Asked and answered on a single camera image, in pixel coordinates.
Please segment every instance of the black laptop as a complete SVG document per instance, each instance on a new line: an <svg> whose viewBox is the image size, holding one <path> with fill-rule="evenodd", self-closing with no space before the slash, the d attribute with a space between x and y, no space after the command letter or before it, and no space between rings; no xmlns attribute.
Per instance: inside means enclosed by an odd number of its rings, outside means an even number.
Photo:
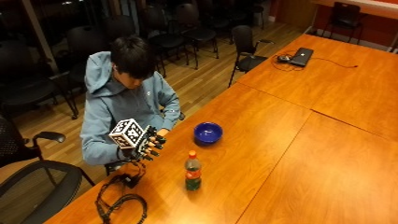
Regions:
<svg viewBox="0 0 398 224"><path fill-rule="evenodd" d="M296 55L290 59L290 64L305 67L313 55L313 49L300 48Z"/></svg>

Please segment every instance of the plastic bottle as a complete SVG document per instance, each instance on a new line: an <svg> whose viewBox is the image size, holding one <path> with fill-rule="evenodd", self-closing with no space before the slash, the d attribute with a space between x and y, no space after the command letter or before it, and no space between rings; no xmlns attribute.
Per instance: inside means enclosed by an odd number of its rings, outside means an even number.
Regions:
<svg viewBox="0 0 398 224"><path fill-rule="evenodd" d="M197 151L189 151L189 158L185 162L185 187L188 190L197 190L201 184L200 160L197 158Z"/></svg>

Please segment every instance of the black chair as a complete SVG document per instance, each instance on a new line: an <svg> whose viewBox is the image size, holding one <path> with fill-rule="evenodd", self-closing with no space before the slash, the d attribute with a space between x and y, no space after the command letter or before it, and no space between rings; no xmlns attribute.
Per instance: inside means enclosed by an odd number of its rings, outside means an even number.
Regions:
<svg viewBox="0 0 398 224"><path fill-rule="evenodd" d="M48 98L54 98L57 105L56 95L61 94L72 111L72 118L77 118L64 90L50 78L51 68L47 60L34 62L28 46L19 40L0 41L0 102L3 116L11 120L11 109L23 106L36 106Z"/></svg>
<svg viewBox="0 0 398 224"><path fill-rule="evenodd" d="M83 177L95 185L80 167L44 160L39 138L60 143L65 140L60 133L42 132L28 147L14 125L0 117L0 168L39 158L0 185L2 223L44 223L71 203Z"/></svg>
<svg viewBox="0 0 398 224"><path fill-rule="evenodd" d="M203 25L215 31L228 32L231 36L231 44L233 44L232 23L227 18L223 18L220 14L221 12L215 6L213 0L199 1L199 19Z"/></svg>
<svg viewBox="0 0 398 224"><path fill-rule="evenodd" d="M212 40L216 58L219 58L219 46L216 40L216 31L200 25L200 12L193 4L181 4L177 6L177 21L181 28L181 34L191 40L195 47L195 55L199 69L199 55L200 42Z"/></svg>
<svg viewBox="0 0 398 224"><path fill-rule="evenodd" d="M125 15L105 18L103 28L108 42L113 42L121 36L136 34L133 18Z"/></svg>
<svg viewBox="0 0 398 224"><path fill-rule="evenodd" d="M160 7L145 8L141 15L143 25L148 33L148 42L155 46L156 52L161 57L163 76L167 77L163 54L168 54L169 50L176 50L179 59L179 49L180 47L184 47L187 65L189 64L185 38L180 35L179 27L175 25L176 22L173 23L173 21L167 21L164 11Z"/></svg>
<svg viewBox="0 0 398 224"><path fill-rule="evenodd" d="M233 26L248 23L249 13L245 8L247 3L237 4L237 0L220 0L220 14L232 22Z"/></svg>
<svg viewBox="0 0 398 224"><path fill-rule="evenodd" d="M228 87L232 86L236 70L248 73L255 67L257 67L268 58L256 56L256 50L258 43L273 44L272 40L260 39L256 44L253 43L253 31L251 26L240 25L233 29L233 38L237 47L237 59L235 65L235 71L229 80Z"/></svg>
<svg viewBox="0 0 398 224"><path fill-rule="evenodd" d="M247 10L252 13L260 13L261 16L261 30L264 30L264 6L261 5L266 0L256 0Z"/></svg>
<svg viewBox="0 0 398 224"><path fill-rule="evenodd" d="M332 26L332 34L329 36L329 38L332 38L334 27L338 27L350 30L350 38L348 41L350 43L350 39L353 37L354 31L360 28L360 36L357 41L357 44L360 44L362 30L364 30L364 26L360 21L361 21L361 7L357 5L334 2L334 6L332 9L332 16L325 26L322 36L325 34L328 27Z"/></svg>
<svg viewBox="0 0 398 224"><path fill-rule="evenodd" d="M72 59L72 67L67 74L68 89L71 101L76 113L79 109L75 102L73 83L85 88L85 64L88 56L100 51L109 50L108 39L104 30L95 26L80 26L67 31L67 43L69 48L69 57Z"/></svg>

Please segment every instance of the white cube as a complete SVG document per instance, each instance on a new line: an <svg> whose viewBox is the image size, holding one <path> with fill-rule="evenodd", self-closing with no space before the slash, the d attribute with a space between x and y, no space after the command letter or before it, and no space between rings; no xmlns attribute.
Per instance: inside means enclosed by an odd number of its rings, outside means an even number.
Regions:
<svg viewBox="0 0 398 224"><path fill-rule="evenodd" d="M121 120L109 134L121 149L135 148L143 136L144 130L135 119Z"/></svg>

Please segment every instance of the wooden table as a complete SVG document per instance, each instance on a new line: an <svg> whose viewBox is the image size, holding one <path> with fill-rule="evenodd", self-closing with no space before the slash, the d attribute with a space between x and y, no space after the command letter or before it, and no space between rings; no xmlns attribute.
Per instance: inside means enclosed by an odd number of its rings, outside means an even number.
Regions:
<svg viewBox="0 0 398 224"><path fill-rule="evenodd" d="M313 113L239 224L398 223L398 145Z"/></svg>
<svg viewBox="0 0 398 224"><path fill-rule="evenodd" d="M236 84L167 136L161 156L147 162L140 185L127 191L148 202L145 223L237 223L310 114L309 109ZM195 127L204 121L224 129L209 147L199 147L193 139ZM203 186L193 192L184 188L191 149L203 164ZM107 180L47 223L101 223L95 200ZM105 198L120 197L121 189L109 189ZM141 211L137 202L125 203L112 214L112 223L136 223Z"/></svg>
<svg viewBox="0 0 398 224"><path fill-rule="evenodd" d="M273 57L237 82L297 105L313 108L324 92L356 75L358 68L353 66L365 62L362 54L370 49L313 35L302 35L276 55L294 55L301 47L313 49L313 57L305 69L276 64Z"/></svg>
<svg viewBox="0 0 398 224"><path fill-rule="evenodd" d="M278 54L300 47L314 50L304 70L278 70L273 58L237 82L398 141L398 55L312 35Z"/></svg>
<svg viewBox="0 0 398 224"><path fill-rule="evenodd" d="M269 59L168 134L139 186L125 190L148 201L145 223L398 222L397 55L309 35L278 53L298 47L314 49L302 71L284 72ZM224 129L209 147L193 139L204 121ZM203 163L199 191L184 188L191 149ZM95 201L108 179L47 223L101 223ZM115 186L104 198L120 196ZM112 223L136 223L141 212L128 202Z"/></svg>

